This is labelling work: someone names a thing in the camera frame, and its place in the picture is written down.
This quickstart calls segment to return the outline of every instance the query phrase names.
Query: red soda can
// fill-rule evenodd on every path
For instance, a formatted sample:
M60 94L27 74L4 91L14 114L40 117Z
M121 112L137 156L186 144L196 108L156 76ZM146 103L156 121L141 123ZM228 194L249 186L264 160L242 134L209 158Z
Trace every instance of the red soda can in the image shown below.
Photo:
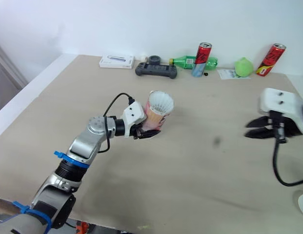
M191 71L191 74L194 77L202 76L204 69L205 69L206 62L208 61L211 49L212 49L212 44L207 43L207 42L200 43L198 51L197 51L194 68Z
M270 72L270 70L272 70L273 66L276 64L285 50L285 45L278 43L273 44L263 59L262 63L260 64L259 68L257 69L256 73L261 77L265 77Z

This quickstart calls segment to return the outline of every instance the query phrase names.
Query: white box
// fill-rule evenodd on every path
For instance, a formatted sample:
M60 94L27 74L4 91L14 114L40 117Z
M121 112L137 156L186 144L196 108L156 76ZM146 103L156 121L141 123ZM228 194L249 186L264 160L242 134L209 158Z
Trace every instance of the white box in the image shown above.
M134 56L128 55L104 55L99 62L100 67L132 69Z

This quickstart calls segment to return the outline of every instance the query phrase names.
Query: white table edge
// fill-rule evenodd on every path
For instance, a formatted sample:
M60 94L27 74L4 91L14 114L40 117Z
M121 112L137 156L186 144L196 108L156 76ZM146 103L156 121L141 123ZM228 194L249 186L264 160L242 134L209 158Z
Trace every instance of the white table edge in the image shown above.
M77 56L60 55L0 110L0 135Z

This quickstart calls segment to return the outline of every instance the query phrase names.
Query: green ball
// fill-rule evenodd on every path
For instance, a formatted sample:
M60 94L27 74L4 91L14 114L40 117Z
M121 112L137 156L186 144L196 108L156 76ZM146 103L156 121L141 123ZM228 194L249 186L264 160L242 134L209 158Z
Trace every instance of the green ball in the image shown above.
M240 77L247 77L253 72L253 64L243 57L235 62L235 72Z

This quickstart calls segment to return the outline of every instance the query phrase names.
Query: beige table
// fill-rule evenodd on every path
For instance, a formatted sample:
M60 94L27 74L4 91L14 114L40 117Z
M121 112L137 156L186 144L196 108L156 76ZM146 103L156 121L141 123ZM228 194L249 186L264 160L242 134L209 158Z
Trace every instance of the beige table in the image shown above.
M75 194L72 218L134 233L303 234L297 195L273 175L273 139L243 137L259 116L263 88L295 92L285 75L252 79L138 77L134 70L99 68L99 57L78 56L0 136L0 198L29 204L90 117L120 92L146 102L163 90L175 110L153 139L116 137ZM121 115L127 99L110 114ZM281 146L284 180L303 178L303 136Z

